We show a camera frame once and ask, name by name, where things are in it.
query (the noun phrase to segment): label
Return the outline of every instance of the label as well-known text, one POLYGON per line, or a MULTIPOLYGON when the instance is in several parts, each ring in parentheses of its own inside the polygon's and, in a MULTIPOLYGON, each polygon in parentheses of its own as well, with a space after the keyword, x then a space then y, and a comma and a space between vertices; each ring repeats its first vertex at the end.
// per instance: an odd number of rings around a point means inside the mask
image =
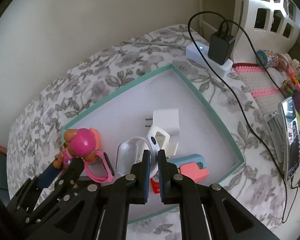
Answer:
POLYGON ((151 187, 153 189, 153 192, 155 194, 159 194, 160 193, 160 185, 159 185, 159 173, 157 172, 151 179, 151 187))
POLYGON ((62 144, 62 140, 58 140, 58 145, 59 145, 59 150, 60 152, 63 151, 65 148, 64 148, 64 145, 62 144))

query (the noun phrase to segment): smartphone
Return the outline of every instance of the smartphone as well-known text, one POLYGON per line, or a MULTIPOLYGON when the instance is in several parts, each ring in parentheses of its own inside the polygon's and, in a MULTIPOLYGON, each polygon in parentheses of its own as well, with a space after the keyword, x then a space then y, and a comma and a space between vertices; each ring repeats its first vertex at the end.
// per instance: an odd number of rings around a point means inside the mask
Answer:
POLYGON ((292 97, 288 97, 279 105, 279 114, 283 119, 284 140, 284 180, 288 181, 297 171, 300 164, 299 129, 296 109, 292 97))

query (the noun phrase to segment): pink stripe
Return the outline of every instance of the pink stripe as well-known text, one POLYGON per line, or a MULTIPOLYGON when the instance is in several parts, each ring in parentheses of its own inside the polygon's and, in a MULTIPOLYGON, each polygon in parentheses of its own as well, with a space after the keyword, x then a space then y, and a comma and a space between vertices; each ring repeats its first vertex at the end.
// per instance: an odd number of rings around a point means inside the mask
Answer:
POLYGON ((238 66, 238 67, 235 67, 234 70, 237 73, 264 72, 265 71, 264 68, 256 67, 256 66, 238 66))
POLYGON ((280 91, 276 88, 270 88, 270 89, 254 90, 251 91, 250 93, 254 98, 258 98, 258 97, 269 96, 279 92, 280 91))
POLYGON ((255 66, 255 67, 258 67, 258 64, 256 64, 256 63, 234 63, 232 65, 233 68, 235 68, 237 66, 255 66))

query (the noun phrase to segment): pink foam block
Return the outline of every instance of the pink foam block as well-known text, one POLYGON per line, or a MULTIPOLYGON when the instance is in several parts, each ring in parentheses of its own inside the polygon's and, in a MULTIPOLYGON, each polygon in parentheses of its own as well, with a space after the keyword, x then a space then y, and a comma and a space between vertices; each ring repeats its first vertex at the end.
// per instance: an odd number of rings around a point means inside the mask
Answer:
POLYGON ((180 173, 191 178, 194 182, 199 182, 209 176, 209 170, 207 168, 199 169, 195 162, 181 165, 180 173))

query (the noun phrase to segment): toy ball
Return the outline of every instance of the toy ball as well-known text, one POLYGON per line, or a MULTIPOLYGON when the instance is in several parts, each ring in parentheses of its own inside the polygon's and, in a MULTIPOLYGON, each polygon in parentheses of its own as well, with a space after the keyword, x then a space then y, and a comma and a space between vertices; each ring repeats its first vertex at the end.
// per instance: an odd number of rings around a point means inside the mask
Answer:
POLYGON ((78 157, 83 158, 96 149, 96 139, 92 131, 81 128, 69 142, 78 157))
POLYGON ((295 92, 292 96, 292 100, 293 100, 296 110, 299 112, 300 111, 300 93, 295 92))

